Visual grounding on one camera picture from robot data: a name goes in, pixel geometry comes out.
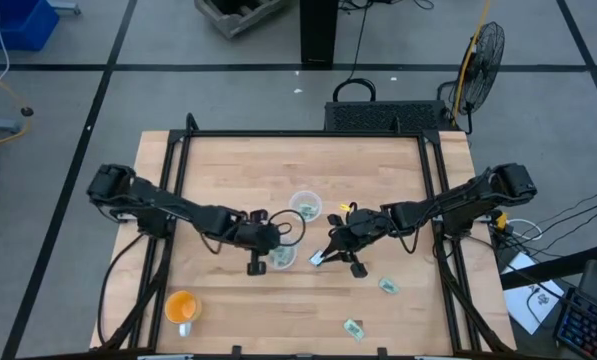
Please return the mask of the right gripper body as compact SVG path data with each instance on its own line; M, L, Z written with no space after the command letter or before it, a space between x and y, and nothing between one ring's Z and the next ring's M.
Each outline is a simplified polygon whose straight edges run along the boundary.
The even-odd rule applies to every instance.
M386 236L390 228L391 222L384 213L358 209L345 215L339 235L346 248L364 248Z

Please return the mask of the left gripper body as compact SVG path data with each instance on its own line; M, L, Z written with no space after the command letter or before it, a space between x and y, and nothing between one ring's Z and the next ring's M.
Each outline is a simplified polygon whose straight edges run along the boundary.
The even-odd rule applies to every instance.
M244 222L237 227L237 246L268 253L280 245L281 234L272 223Z

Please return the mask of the clear plastic container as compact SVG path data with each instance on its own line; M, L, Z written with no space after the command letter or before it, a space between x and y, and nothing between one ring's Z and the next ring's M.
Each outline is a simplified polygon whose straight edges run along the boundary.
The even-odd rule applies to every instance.
M296 250L296 246L289 246L289 245L286 245L286 244L281 244L279 247L289 247L289 248L292 248L292 249L294 250L294 253L295 253L295 255L294 255L294 259L293 259L292 263L291 263L290 265L288 265L288 266L286 266L286 267L282 267L282 268L277 268L277 267L275 267L275 266L272 264L272 261L271 261L271 259L270 259L270 256L269 256L269 254L270 254L270 253L271 253L271 252L272 252L274 249L273 249L273 250L271 250L271 251L269 252L269 254L267 255L267 260L268 260L268 262L270 263L270 265L271 265L271 267L272 267L272 268L274 268L274 269L276 269L276 270L285 270L285 269L288 269L289 267L291 267L291 266L294 264L294 262L296 261L296 258L297 258L297 250Z
M316 193L311 192L311 191L306 191L306 190L299 191L299 192L296 192L289 200L290 208L297 211L298 213L299 213L298 207L300 204L303 204L303 203L315 205L319 208L318 216L313 219L309 219L309 220L304 219L306 222L314 221L321 215L322 208L323 208L322 200Z

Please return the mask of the orange mug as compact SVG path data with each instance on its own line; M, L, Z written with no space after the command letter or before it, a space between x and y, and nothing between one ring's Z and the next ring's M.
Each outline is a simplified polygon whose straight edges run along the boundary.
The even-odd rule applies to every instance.
M164 313L169 322L178 326L181 337L189 337L193 323L202 313L202 302L191 292L177 291L167 298Z

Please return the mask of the black perforated computer case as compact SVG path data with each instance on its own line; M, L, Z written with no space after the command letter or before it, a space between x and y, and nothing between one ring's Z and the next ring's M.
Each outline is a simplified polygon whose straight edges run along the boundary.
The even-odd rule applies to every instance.
M440 100L328 102L324 129L420 132L442 127L444 113Z

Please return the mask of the white paper sheet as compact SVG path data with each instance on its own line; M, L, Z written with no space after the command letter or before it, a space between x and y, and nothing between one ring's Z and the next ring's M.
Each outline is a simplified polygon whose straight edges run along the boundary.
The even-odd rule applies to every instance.
M563 289L552 280L504 291L509 315L530 335L552 328L545 320L563 295Z

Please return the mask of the black upright box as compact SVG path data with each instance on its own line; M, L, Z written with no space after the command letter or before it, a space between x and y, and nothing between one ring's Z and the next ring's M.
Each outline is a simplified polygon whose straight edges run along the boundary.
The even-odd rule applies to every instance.
M301 62L331 69L334 62L338 0L299 0Z

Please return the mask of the black floor fan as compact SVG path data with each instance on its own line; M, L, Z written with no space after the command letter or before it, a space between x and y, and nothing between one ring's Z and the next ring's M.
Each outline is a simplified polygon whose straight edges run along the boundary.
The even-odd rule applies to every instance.
M460 130L456 118L467 117L465 133L473 132L472 115L487 99L499 72L505 46L503 28L495 21L480 27L470 38L455 80L441 83L436 99L442 100L443 91L448 88L444 118L451 126Z

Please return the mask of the grey foam packaging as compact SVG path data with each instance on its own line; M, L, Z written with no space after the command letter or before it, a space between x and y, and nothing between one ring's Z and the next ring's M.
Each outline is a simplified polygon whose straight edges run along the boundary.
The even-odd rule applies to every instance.
M288 6L290 0L193 0L227 39L249 30Z

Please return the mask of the backlit black keyboard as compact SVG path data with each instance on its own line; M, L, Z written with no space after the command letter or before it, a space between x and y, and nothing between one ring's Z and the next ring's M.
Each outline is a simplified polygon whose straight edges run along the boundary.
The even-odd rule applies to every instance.
M597 360L597 300L570 288L554 328L555 340L586 360Z

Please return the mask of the blue plastic bin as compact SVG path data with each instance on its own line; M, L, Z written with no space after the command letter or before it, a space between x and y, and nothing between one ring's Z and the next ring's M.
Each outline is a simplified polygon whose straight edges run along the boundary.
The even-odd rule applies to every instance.
M0 0L0 33L7 50L41 50L58 22L47 0Z

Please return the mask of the black aluminium table frame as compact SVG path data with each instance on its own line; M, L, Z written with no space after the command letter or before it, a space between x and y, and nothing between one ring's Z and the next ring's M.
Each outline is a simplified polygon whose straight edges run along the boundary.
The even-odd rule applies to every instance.
M141 136L136 172L157 181L172 164L170 189L200 204L252 211L266 209L286 220L292 195L316 193L325 214L339 205L362 207L422 200L466 182L474 173L464 134L328 134L322 131L198 131L183 145L174 131ZM185 290L202 313L189 337L181 337L154 304L145 310L137 348L155 353L297 356L380 354L449 355L470 344L461 311L446 311L433 232L417 238L385 238L361 252L368 276L356 279L344 263L315 267L310 256L328 243L319 217L296 227L295 263L249 276L249 255L233 247L212 254L193 227L176 226L173 254L161 298ZM379 287L389 278L399 288ZM343 324L364 330L357 342Z

